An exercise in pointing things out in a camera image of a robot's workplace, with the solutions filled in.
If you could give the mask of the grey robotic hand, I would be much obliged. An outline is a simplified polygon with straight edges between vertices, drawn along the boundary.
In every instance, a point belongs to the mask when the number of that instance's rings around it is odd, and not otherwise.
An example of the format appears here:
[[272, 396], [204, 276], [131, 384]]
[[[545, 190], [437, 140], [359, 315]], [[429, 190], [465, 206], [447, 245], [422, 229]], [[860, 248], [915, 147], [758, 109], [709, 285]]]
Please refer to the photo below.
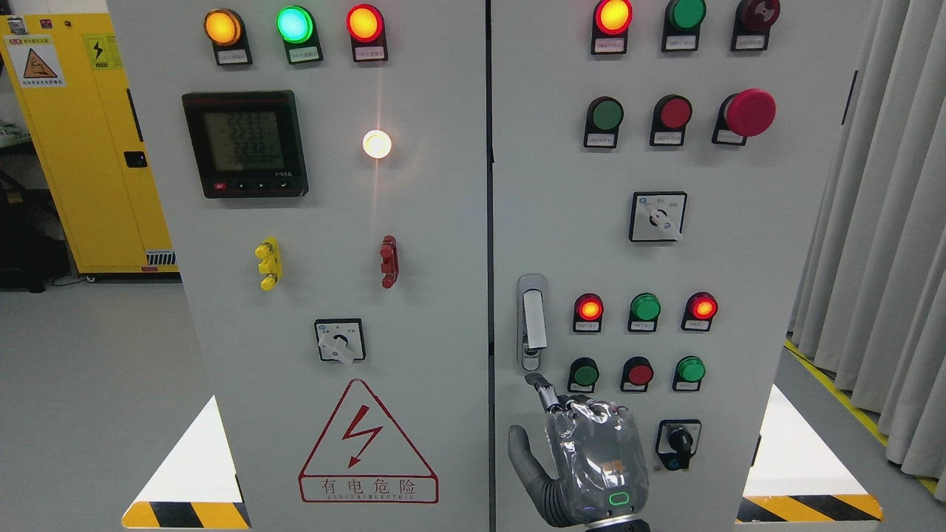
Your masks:
[[553, 528], [643, 519], [648, 468], [632, 412], [611, 401], [559, 395], [537, 372], [524, 380], [540, 395], [557, 478], [534, 457], [520, 425], [510, 426], [507, 451], [540, 517]]

